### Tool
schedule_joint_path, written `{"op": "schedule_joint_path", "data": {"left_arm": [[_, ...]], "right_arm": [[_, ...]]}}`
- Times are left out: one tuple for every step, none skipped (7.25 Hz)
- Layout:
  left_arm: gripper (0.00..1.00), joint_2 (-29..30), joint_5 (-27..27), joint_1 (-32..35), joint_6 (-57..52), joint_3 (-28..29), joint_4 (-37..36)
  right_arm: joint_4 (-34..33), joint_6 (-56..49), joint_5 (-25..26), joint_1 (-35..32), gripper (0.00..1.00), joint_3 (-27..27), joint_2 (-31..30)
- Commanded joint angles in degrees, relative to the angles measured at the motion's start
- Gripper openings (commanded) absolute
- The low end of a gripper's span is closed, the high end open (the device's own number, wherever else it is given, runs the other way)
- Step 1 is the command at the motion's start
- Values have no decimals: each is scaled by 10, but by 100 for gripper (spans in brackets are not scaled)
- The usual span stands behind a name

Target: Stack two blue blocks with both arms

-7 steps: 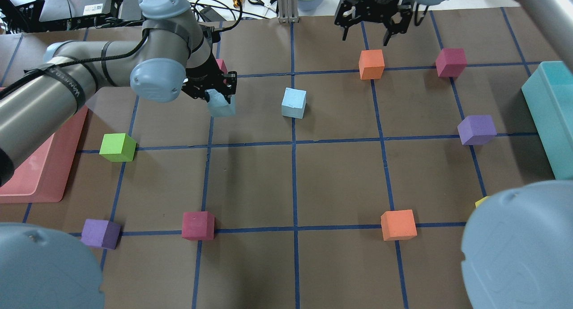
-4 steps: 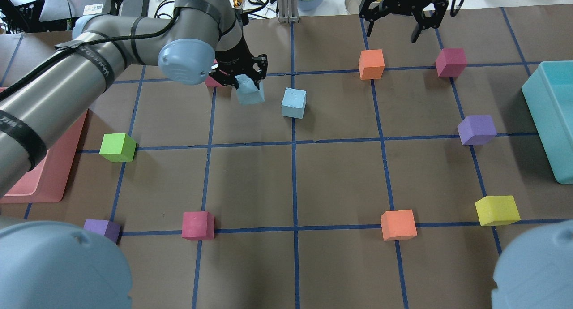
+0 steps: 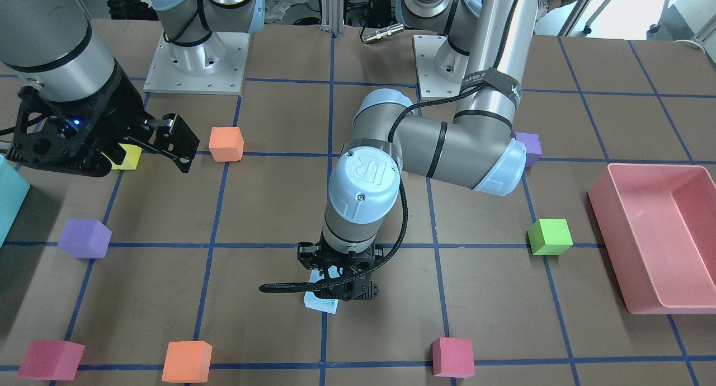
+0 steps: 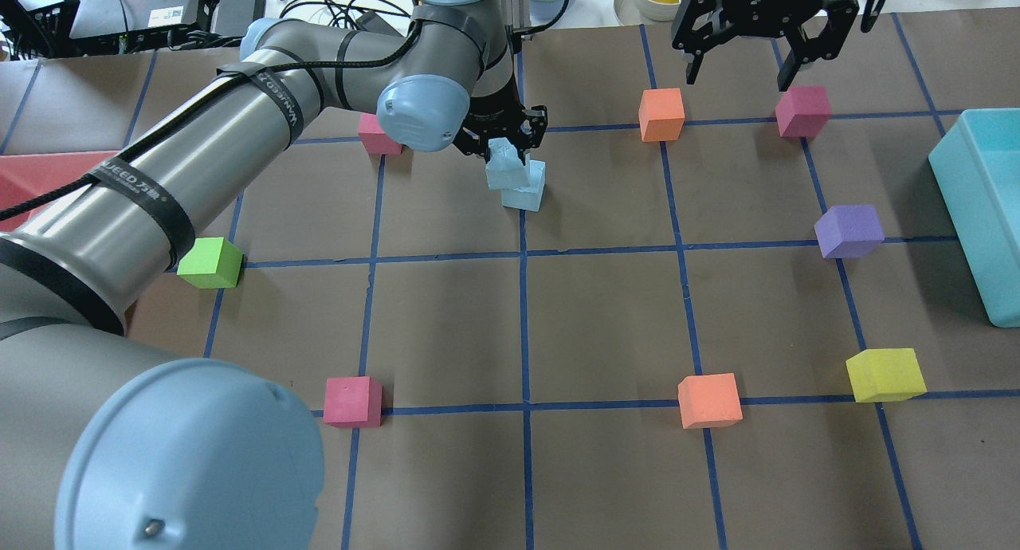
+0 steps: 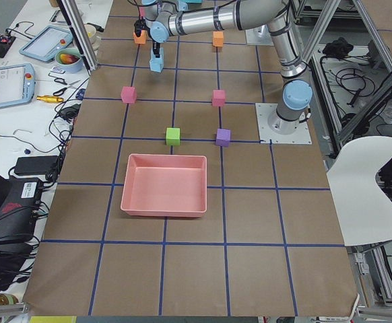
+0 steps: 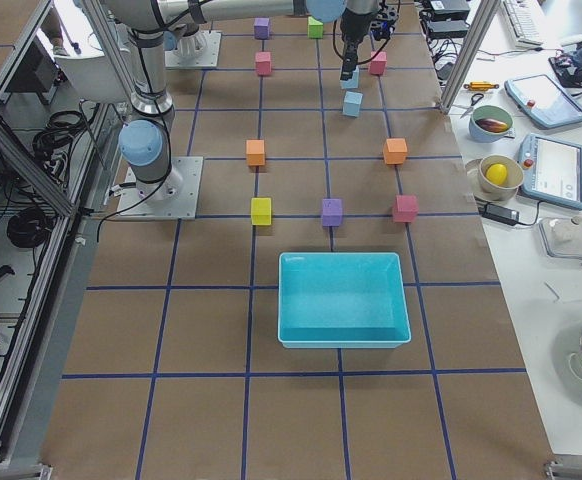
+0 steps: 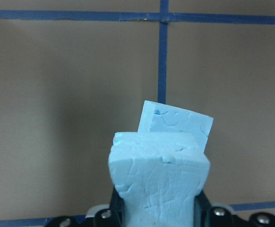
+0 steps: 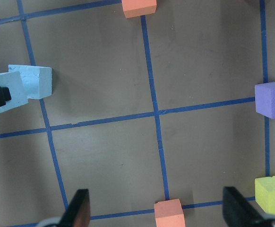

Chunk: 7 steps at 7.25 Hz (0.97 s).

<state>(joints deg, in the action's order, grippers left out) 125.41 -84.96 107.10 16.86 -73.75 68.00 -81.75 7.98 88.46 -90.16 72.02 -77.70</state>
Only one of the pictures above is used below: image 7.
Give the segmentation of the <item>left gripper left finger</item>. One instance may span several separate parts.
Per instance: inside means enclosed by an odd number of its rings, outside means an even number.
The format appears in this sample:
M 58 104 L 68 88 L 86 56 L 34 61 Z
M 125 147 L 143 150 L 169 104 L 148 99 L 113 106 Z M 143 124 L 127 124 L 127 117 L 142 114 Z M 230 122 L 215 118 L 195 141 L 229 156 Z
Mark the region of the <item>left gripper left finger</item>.
M 113 187 L 112 190 L 112 195 L 111 195 L 111 200 L 109 204 L 109 208 L 111 210 L 114 210 L 120 219 L 121 227 L 125 227 L 125 216 L 126 216 L 126 211 L 125 211 L 125 202 L 124 200 L 120 197 L 119 193 Z

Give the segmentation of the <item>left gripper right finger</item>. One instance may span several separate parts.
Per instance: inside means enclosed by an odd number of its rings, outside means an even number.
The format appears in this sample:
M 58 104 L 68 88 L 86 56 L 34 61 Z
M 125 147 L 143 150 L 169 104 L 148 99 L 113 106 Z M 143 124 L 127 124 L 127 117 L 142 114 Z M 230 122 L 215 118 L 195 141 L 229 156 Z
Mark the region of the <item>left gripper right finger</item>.
M 207 211 L 211 208 L 211 203 L 204 191 L 201 191 L 194 199 L 193 227 L 205 227 Z

